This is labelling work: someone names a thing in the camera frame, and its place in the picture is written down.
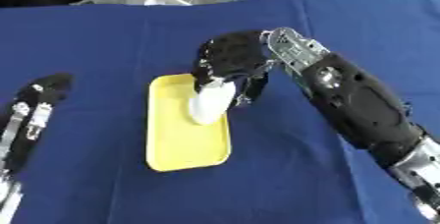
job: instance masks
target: white object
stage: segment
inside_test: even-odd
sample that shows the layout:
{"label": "white object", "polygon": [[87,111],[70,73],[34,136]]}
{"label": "white object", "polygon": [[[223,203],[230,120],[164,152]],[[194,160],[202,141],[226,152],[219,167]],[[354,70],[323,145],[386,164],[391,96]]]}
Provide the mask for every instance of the white object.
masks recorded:
{"label": "white object", "polygon": [[210,125],[219,120],[228,110],[235,93],[234,82],[212,86],[208,84],[190,99],[190,115],[196,123]]}
{"label": "white object", "polygon": [[143,4],[145,6],[154,6],[154,5],[190,6],[191,5],[191,3],[184,0],[145,0]]}

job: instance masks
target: robotic arm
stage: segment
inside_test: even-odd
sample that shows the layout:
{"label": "robotic arm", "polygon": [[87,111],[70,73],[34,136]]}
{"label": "robotic arm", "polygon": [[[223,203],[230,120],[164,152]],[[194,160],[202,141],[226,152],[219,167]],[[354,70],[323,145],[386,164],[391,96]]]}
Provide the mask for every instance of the robotic arm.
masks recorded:
{"label": "robotic arm", "polygon": [[[238,44],[236,37],[241,38]],[[246,77],[236,100],[251,103],[267,83],[267,72],[279,65],[346,141],[366,149],[412,192],[423,216],[440,223],[440,144],[410,121],[409,107],[378,79],[292,28],[231,33],[202,48],[192,72],[197,92],[213,80],[227,83]],[[265,51],[270,57],[263,59]]]}

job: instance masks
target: blue fabric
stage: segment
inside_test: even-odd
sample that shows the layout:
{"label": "blue fabric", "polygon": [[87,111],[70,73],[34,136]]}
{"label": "blue fabric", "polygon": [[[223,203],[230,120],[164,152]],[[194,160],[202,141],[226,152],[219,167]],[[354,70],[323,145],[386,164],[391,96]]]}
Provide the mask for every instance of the blue fabric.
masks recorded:
{"label": "blue fabric", "polygon": [[252,107],[229,113],[225,164],[171,173],[144,162],[146,88],[188,72],[214,35],[292,27],[389,84],[438,136],[439,19],[440,0],[0,10],[0,102],[33,78],[76,76],[22,174],[14,223],[425,223],[281,72]]}

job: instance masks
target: yellow tray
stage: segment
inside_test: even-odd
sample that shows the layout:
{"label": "yellow tray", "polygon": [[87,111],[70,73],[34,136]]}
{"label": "yellow tray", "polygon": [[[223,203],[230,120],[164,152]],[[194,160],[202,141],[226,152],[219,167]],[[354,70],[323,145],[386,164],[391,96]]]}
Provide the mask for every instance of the yellow tray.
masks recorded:
{"label": "yellow tray", "polygon": [[190,74],[164,76],[149,87],[146,162],[156,171],[219,165],[231,153],[228,119],[196,124],[188,112]]}

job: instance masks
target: blue tablecloth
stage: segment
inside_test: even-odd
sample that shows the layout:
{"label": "blue tablecloth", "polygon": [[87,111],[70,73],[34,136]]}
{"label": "blue tablecloth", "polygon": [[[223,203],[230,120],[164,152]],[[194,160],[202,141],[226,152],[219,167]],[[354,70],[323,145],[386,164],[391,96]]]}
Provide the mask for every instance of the blue tablecloth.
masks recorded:
{"label": "blue tablecloth", "polygon": [[21,174],[14,223],[425,223],[407,192],[341,141],[282,72],[252,107],[230,112],[225,164],[172,173],[145,165],[149,83],[188,72],[214,35],[275,27],[366,68],[440,134],[440,0],[0,10],[0,103],[34,78],[76,77]]}

